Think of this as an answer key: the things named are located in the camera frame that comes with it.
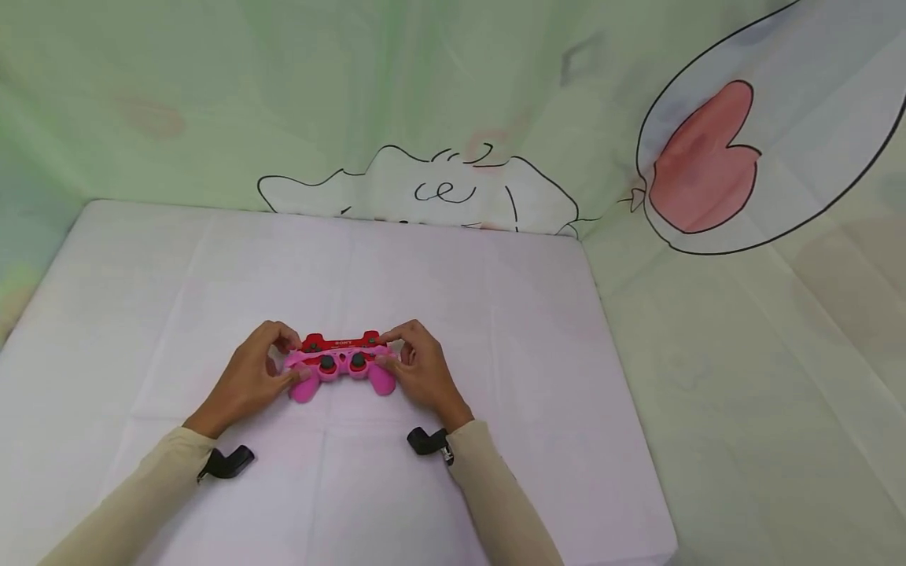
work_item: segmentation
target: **black wrist strap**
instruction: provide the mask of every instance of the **black wrist strap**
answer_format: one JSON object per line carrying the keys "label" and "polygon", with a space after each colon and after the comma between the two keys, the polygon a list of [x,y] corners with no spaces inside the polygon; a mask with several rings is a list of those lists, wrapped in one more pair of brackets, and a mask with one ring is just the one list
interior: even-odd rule
{"label": "black wrist strap", "polygon": [[246,445],[240,446],[229,456],[224,456],[222,452],[214,448],[211,451],[211,456],[207,458],[207,464],[198,473],[198,481],[200,482],[208,474],[220,479],[232,479],[242,474],[242,471],[253,460],[255,460],[255,453]]}
{"label": "black wrist strap", "polygon": [[441,428],[433,435],[428,436],[424,428],[415,427],[406,436],[406,440],[409,442],[409,446],[412,446],[412,450],[419,456],[428,456],[435,452],[440,452],[444,456],[444,462],[447,465],[453,465],[453,451],[450,450],[450,445],[447,442],[447,430],[445,428]]}

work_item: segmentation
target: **cartoon cat face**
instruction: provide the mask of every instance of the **cartoon cat face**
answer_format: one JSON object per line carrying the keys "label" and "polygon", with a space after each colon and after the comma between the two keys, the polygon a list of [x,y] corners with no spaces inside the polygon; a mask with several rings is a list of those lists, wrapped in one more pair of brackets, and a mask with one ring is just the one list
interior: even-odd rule
{"label": "cartoon cat face", "polygon": [[262,177],[258,191],[275,212],[574,235],[578,207],[556,183],[523,158],[484,157],[444,149],[425,160],[390,145],[363,173],[340,169],[314,185]]}

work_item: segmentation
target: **pink controller shell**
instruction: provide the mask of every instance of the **pink controller shell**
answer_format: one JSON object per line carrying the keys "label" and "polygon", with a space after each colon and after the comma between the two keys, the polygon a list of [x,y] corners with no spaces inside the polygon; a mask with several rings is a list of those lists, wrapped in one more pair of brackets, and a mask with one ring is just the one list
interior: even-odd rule
{"label": "pink controller shell", "polygon": [[[364,354],[365,365],[363,368],[356,369],[352,367],[352,356],[357,353]],[[365,379],[367,377],[375,393],[381,396],[389,395],[396,388],[396,379],[374,361],[375,356],[379,355],[392,356],[393,351],[383,344],[371,347],[335,348],[308,353],[301,350],[293,350],[286,356],[284,368],[307,367],[311,370],[312,375],[305,381],[292,386],[289,390],[289,396],[297,403],[307,403],[318,392],[318,388],[321,387],[323,381],[334,381],[341,375],[348,375],[353,379]],[[321,368],[320,361],[322,356],[333,358],[333,371],[328,372]]]}

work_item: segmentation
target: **hand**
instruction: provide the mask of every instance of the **hand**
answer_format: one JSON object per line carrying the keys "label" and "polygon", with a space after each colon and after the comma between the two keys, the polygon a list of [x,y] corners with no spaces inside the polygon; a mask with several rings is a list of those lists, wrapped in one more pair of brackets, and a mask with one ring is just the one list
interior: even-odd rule
{"label": "hand", "polygon": [[450,433],[471,420],[472,409],[459,395],[440,343],[419,321],[409,321],[385,332],[378,343],[403,339],[400,359],[378,356],[378,365],[393,374],[413,403],[434,412]]}
{"label": "hand", "polygon": [[284,354],[302,348],[299,335],[290,327],[282,322],[262,322],[236,348],[211,394],[183,427],[217,438],[237,421],[263,410],[290,386],[308,379],[308,368],[277,376],[276,366],[267,356],[272,344]]}

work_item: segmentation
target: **left hand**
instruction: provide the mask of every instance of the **left hand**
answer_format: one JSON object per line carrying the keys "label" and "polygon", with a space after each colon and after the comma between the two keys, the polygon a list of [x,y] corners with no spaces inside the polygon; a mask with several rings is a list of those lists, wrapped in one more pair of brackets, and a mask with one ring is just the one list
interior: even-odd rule
{"label": "left hand", "polygon": [[279,321],[262,322],[236,348],[211,394],[183,427],[218,438],[236,422],[261,412],[290,386],[308,379],[308,368],[277,376],[274,362],[267,356],[272,344],[284,354],[302,348],[299,335],[290,327]]}

